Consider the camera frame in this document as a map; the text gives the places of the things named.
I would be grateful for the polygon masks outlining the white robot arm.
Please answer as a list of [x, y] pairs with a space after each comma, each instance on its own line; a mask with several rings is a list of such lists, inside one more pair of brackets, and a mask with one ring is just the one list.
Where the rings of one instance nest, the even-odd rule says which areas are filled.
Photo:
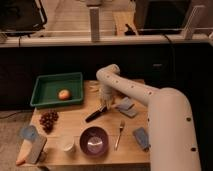
[[151, 171], [202, 171], [189, 100], [174, 88], [155, 88], [119, 76], [116, 64], [99, 69], [100, 99], [111, 107], [113, 90], [148, 109]]

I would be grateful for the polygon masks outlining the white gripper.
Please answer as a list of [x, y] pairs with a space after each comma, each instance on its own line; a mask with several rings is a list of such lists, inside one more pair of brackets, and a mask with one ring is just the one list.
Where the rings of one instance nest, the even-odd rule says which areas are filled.
[[114, 102], [113, 90], [109, 86], [100, 87], [100, 101], [103, 106], [110, 108]]

